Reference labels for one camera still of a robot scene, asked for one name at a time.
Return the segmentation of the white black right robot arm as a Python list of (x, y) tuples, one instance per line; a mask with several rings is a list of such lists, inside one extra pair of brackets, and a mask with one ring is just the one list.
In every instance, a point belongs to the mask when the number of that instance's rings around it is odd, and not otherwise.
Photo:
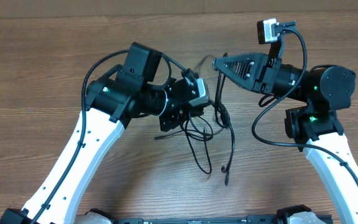
[(285, 132), (312, 163), (343, 223), (358, 223), (358, 166), (351, 154), (337, 111), (351, 105), (356, 75), (338, 65), (318, 65), (307, 71), (282, 62), (284, 43), (269, 53), (218, 57), (213, 68), (236, 85), (255, 93), (304, 102), (287, 109)]

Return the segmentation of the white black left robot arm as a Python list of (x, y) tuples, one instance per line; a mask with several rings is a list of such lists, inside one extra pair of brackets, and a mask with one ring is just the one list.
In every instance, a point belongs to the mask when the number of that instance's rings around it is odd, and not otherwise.
[(202, 113), (209, 91), (197, 73), (183, 68), (181, 79), (154, 85), (160, 61), (173, 60), (137, 42), (125, 55), (97, 80), (85, 78), (70, 140), (36, 193), (22, 208), (8, 208), (1, 223), (73, 223), (101, 161), (132, 119), (158, 116), (160, 129), (169, 131)]

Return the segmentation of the black cable grey USB-C plug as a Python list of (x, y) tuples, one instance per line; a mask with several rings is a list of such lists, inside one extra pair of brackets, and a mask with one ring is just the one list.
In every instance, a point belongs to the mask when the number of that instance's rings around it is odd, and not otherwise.
[[(200, 171), (202, 171), (206, 175), (210, 175), (213, 170), (211, 159), (208, 152), (207, 142), (214, 138), (214, 131), (212, 126), (204, 118), (202, 118), (202, 115), (204, 115), (204, 108), (210, 105), (211, 102), (209, 101), (207, 103), (203, 103), (198, 106), (182, 106), (179, 107), (179, 109), (175, 110), (174, 113), (169, 113), (160, 117), (160, 124), (162, 125), (161, 131), (167, 132), (175, 128), (180, 128), (180, 129), (178, 131), (174, 131), (169, 134), (164, 134), (161, 136), (154, 137), (155, 140), (162, 140), (183, 133), (186, 137), (187, 143), (190, 147), (196, 165), (198, 166)], [(206, 130), (206, 128), (204, 128), (204, 130), (202, 131), (199, 128), (197, 128), (193, 121), (193, 118), (201, 119), (207, 125), (209, 132)], [(203, 143), (206, 159), (208, 162), (208, 170), (202, 168), (197, 158), (194, 147), (191, 143), (191, 140), (195, 140)]]

